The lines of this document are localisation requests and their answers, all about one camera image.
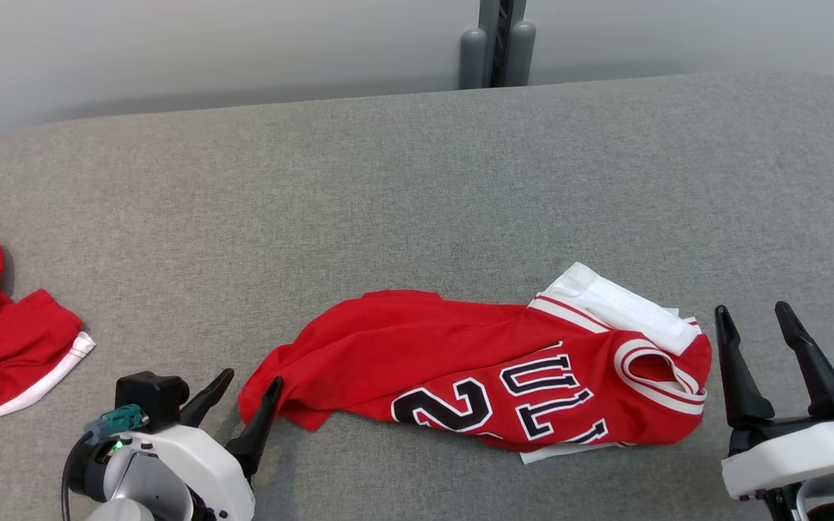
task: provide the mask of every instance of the jersey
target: jersey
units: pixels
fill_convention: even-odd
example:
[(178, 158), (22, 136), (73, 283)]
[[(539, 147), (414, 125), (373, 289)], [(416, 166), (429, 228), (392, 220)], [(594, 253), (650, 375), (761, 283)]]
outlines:
[[(279, 347), (242, 390), (244, 419), (280, 375), (280, 413), (311, 430), (345, 411), (528, 452), (559, 442), (672, 443), (701, 420), (711, 349), (695, 321), (585, 266), (529, 306), (406, 292), (367, 299), (334, 307), (305, 329), (307, 340), (303, 332)], [(358, 323), (367, 309), (379, 318)], [(343, 331), (314, 334), (330, 324)]]

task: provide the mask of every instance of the black number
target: black number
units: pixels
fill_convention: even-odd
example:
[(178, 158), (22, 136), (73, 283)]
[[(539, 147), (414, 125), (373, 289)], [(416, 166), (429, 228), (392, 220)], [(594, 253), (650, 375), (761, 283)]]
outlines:
[(569, 443), (582, 443), (586, 444), (595, 439), (601, 439), (606, 433), (609, 432), (609, 429), (606, 428), (606, 420), (600, 419), (599, 422), (593, 423), (593, 426), (588, 430), (588, 432), (579, 434), (572, 439), (569, 439)]
[[(560, 347), (561, 342), (546, 347)], [(539, 370), (562, 370), (561, 376), (549, 376), (545, 378), (536, 378), (519, 383), (520, 376), (529, 375), (530, 373), (539, 372)], [(500, 380), (503, 380), (503, 385), (506, 386), (507, 392), (513, 396), (519, 396), (530, 392), (536, 392), (542, 389), (559, 389), (559, 388), (576, 388), (578, 386), (578, 379), (571, 373), (571, 363), (568, 355), (559, 353), (555, 356), (535, 360), (534, 362), (520, 363), (519, 365), (512, 365), (506, 369), (501, 370)]]
[(445, 400), (424, 388), (414, 389), (399, 396), (391, 403), (391, 416), (401, 423), (417, 423), (433, 426), (420, 419), (417, 413), (433, 420), (436, 425), (456, 432), (479, 428), (487, 423), (492, 412), (484, 386), (473, 378), (466, 378), (452, 386), (460, 402), (466, 402), (467, 411), (461, 412)]
[(519, 422), (523, 425), (523, 430), (526, 431), (526, 437), (538, 439), (555, 432), (555, 429), (552, 429), (552, 423), (545, 421), (540, 423), (539, 416), (548, 415), (549, 412), (573, 409), (591, 398), (593, 398), (593, 393), (589, 389), (583, 389), (576, 393), (574, 398), (553, 399), (551, 402), (542, 402), (536, 405), (532, 403), (520, 405), (516, 407), (516, 414), (519, 416)]

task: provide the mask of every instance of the gray fabric surface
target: gray fabric surface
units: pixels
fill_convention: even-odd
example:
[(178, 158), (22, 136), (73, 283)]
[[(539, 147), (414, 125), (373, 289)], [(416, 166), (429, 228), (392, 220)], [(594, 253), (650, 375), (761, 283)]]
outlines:
[[(773, 304), (834, 362), (834, 79), (738, 73), (246, 106), (65, 122), (0, 138), (0, 241), (98, 343), (0, 419), (0, 519), (57, 517), (83, 423), (137, 370), (192, 388), (205, 420), (272, 347), (335, 302), (388, 287), (526, 302), (573, 261), (696, 315), (731, 307), (761, 390), (807, 403)], [(334, 415), (281, 421), (260, 519), (765, 519), (720, 478), (718, 367), (678, 445), (523, 466), (472, 439)], [(92, 502), (74, 497), (83, 519)]]

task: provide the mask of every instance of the white trim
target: white trim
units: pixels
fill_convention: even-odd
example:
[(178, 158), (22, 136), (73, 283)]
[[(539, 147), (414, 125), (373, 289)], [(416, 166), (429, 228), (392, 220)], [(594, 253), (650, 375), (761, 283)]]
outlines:
[(545, 301), (553, 300), (553, 302), (552, 302), (553, 304), (559, 302), (560, 303), (559, 305), (564, 305), (568, 308), (571, 308), (572, 310), (578, 311), (578, 313), (581, 313), (585, 317), (588, 317), (589, 319), (593, 320), (593, 322), (599, 323), (600, 326), (604, 326), (604, 327), (608, 327), (608, 329), (612, 329), (612, 327), (609, 326), (609, 324), (606, 323), (600, 317), (596, 316), (593, 313), (590, 313), (588, 310), (583, 309), (581, 306), (578, 306), (573, 301), (569, 301), (568, 299), (562, 299), (562, 297), (560, 295), (552, 295), (552, 294), (549, 294), (547, 292), (543, 292), (543, 293), (536, 293), (536, 297), (539, 297), (539, 299), (542, 299), (542, 300), (545, 300)]
[(572, 310), (563, 308), (558, 304), (549, 302), (548, 300), (533, 300), (529, 303), (529, 307), (535, 310), (545, 311), (545, 313), (559, 317), (569, 323), (574, 323), (575, 326), (581, 326), (583, 329), (586, 329), (591, 333), (605, 333), (609, 331), (609, 329), (606, 329), (604, 326), (600, 326), (599, 323), (589, 320), (588, 317), (581, 316)]
[[(634, 342), (634, 340), (631, 340), (631, 341), (623, 344), (623, 346), (628, 345), (631, 342)], [(635, 376), (629, 370), (629, 364), (631, 364), (632, 362), (634, 362), (634, 360), (636, 358), (638, 358), (639, 356), (642, 356), (644, 354), (651, 354), (651, 355), (654, 355), (654, 356), (661, 356), (665, 360), (667, 360), (668, 367), (671, 369), (671, 372), (674, 374), (674, 379), (676, 379), (677, 381), (676, 382), (654, 382), (654, 380), (648, 380), (647, 378), (639, 378), (638, 376)], [(697, 383), (697, 380), (694, 379), (694, 377), (690, 376), (685, 370), (682, 370), (682, 369), (680, 369), (680, 367), (675, 365), (674, 360), (672, 360), (671, 357), (667, 356), (667, 353), (658, 352), (658, 348), (654, 345), (650, 345), (650, 344), (646, 343), (645, 345), (642, 345), (641, 347), (636, 347), (636, 349), (629, 350), (629, 352), (625, 354), (625, 357), (626, 357), (626, 359), (623, 362), (623, 367), (625, 368), (627, 375), (631, 376), (632, 378), (634, 378), (637, 381), (641, 381), (642, 383), (645, 383), (646, 385), (652, 386), (653, 388), (656, 388), (656, 389), (667, 390), (667, 391), (670, 391), (670, 392), (680, 392), (684, 396), (687, 396), (687, 395), (694, 396), (700, 390), (700, 386)], [(688, 393), (685, 394), (681, 390), (678, 390), (678, 388), (686, 389), (688, 391)]]
[[(635, 376), (629, 370), (629, 366), (636, 359), (645, 355), (661, 356), (667, 360), (671, 372), (678, 380), (677, 383), (654, 382), (647, 378)], [(703, 402), (705, 402), (705, 396), (707, 396), (705, 389), (698, 389), (697, 380), (683, 370), (678, 369), (674, 360), (651, 342), (643, 339), (629, 340), (616, 350), (613, 362), (616, 373), (622, 378), (622, 381), (645, 398), (651, 399), (652, 402), (664, 405), (673, 411), (683, 412), (685, 415), (701, 415), (703, 413)]]
[(24, 390), (20, 395), (0, 405), (0, 416), (9, 415), (11, 412), (20, 411), (39, 402), (44, 395), (50, 392), (50, 389), (55, 388), (56, 384), (60, 383), (60, 380), (66, 377), (66, 375), (69, 375), (69, 371), (73, 367), (76, 367), (79, 362), (82, 362), (82, 359), (89, 352), (92, 352), (94, 347), (95, 342), (93, 342), (88, 334), (80, 331), (76, 339), (73, 340), (72, 347), (69, 348), (69, 351), (63, 356), (63, 359), (56, 364), (56, 367), (50, 370), (50, 373), (47, 373), (46, 376), (34, 382), (30, 388)]

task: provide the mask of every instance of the white wall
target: white wall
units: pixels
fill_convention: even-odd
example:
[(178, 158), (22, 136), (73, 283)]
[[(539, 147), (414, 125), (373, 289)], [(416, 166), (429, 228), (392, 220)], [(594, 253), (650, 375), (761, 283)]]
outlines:
[(0, 132), (456, 88), (477, 0), (0, 0)]
[(526, 0), (529, 84), (724, 69), (834, 74), (834, 0)]

